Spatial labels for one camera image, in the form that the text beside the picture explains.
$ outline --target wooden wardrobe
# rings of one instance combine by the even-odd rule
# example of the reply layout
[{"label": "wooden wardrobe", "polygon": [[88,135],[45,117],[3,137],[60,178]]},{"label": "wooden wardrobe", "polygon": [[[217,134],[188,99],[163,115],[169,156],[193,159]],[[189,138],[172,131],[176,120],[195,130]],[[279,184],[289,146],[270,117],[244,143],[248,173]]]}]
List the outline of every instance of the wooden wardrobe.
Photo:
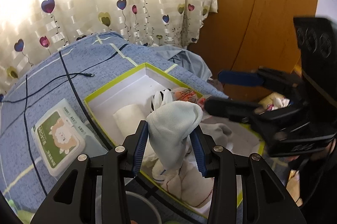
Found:
[{"label": "wooden wardrobe", "polygon": [[[200,55],[216,78],[221,70],[252,71],[265,66],[291,72],[299,60],[294,16],[314,16],[317,0],[218,0],[218,13],[209,13],[197,43]],[[257,101],[264,88],[225,85],[235,99]]]}]

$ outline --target green label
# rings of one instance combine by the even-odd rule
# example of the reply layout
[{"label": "green label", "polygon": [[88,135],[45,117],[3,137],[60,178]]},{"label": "green label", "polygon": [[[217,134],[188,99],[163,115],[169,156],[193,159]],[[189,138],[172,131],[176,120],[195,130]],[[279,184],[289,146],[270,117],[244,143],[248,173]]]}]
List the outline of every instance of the green label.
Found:
[{"label": "green label", "polygon": [[55,168],[77,145],[76,139],[58,112],[54,112],[37,128],[37,134],[52,168]]}]

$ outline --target yellow heart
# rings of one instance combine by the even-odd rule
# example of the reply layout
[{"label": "yellow heart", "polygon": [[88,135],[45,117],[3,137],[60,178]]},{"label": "yellow heart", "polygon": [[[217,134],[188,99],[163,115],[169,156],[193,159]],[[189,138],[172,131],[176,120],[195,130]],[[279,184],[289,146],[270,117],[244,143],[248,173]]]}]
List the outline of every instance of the yellow heart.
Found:
[{"label": "yellow heart", "polygon": [[7,76],[11,77],[12,79],[18,78],[17,70],[13,66],[8,67],[6,72]]},{"label": "yellow heart", "polygon": [[178,4],[178,12],[179,14],[182,14],[185,9],[185,4]]},{"label": "yellow heart", "polygon": [[205,6],[205,8],[203,9],[203,16],[206,15],[208,12],[208,6]]},{"label": "yellow heart", "polygon": [[110,21],[111,21],[111,16],[110,16],[110,14],[108,13],[108,12],[106,12],[106,13],[104,13],[104,12],[101,12],[101,13],[99,13],[98,14],[98,19],[99,19],[99,21],[102,23],[102,18],[103,17],[108,17],[109,19],[110,19]]}]

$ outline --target blue gripper pad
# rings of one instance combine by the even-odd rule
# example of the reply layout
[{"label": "blue gripper pad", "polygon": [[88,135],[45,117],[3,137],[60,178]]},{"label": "blue gripper pad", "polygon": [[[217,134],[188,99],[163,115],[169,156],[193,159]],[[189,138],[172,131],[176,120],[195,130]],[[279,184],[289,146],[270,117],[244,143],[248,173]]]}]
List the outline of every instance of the blue gripper pad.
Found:
[{"label": "blue gripper pad", "polygon": [[189,136],[191,139],[195,160],[197,161],[198,170],[202,174],[202,176],[206,176],[207,168],[206,168],[205,153],[203,151],[200,139],[197,133],[195,132],[195,129],[190,133]]},{"label": "blue gripper pad", "polygon": [[233,84],[240,86],[261,86],[263,79],[256,73],[235,72],[223,70],[218,74],[218,81],[222,84]]},{"label": "blue gripper pad", "polygon": [[140,167],[142,166],[143,156],[148,137],[149,137],[148,123],[145,122],[138,139],[136,150],[134,152],[134,161],[132,167],[132,172],[134,176],[137,175],[137,173],[140,171]]}]

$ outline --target cartoon sheep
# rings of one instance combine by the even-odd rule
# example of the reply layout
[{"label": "cartoon sheep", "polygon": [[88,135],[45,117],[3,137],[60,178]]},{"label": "cartoon sheep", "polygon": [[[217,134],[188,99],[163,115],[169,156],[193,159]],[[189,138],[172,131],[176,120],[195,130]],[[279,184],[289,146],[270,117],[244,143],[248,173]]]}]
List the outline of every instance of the cartoon sheep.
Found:
[{"label": "cartoon sheep", "polygon": [[51,126],[49,134],[53,135],[55,145],[60,148],[60,154],[63,152],[69,154],[70,148],[77,145],[75,138],[64,125],[62,118],[59,118],[54,126]]}]

